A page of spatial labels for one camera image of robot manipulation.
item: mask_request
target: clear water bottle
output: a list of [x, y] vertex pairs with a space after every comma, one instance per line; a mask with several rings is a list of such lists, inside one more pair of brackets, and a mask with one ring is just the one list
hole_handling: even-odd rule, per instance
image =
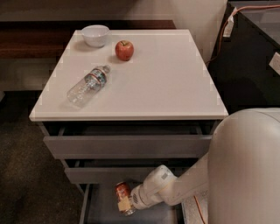
[[110, 70], [108, 65], [95, 67], [67, 92], [68, 100], [76, 106], [83, 107], [105, 86]]

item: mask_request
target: apple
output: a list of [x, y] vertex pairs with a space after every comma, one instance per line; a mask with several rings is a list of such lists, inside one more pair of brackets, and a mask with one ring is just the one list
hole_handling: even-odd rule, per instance
[[134, 52], [134, 46], [128, 40], [121, 40], [115, 45], [115, 55], [119, 60], [130, 60]]

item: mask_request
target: bowl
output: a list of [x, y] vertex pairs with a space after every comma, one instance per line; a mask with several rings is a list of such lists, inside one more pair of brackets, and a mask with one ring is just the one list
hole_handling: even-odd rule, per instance
[[103, 47], [106, 44], [109, 28], [105, 25], [90, 25], [81, 30], [85, 42], [92, 47]]

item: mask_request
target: wall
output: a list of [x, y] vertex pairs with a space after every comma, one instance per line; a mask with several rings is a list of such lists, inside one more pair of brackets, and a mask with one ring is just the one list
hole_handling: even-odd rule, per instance
[[0, 21], [173, 19], [210, 59], [226, 0], [1, 0]]

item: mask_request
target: can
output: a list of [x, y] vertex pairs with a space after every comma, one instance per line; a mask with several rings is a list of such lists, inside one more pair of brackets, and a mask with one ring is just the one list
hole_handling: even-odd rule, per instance
[[119, 210], [126, 216], [131, 215], [136, 211], [132, 204], [130, 193], [130, 187], [126, 182], [121, 182], [115, 185], [115, 194], [118, 200]]

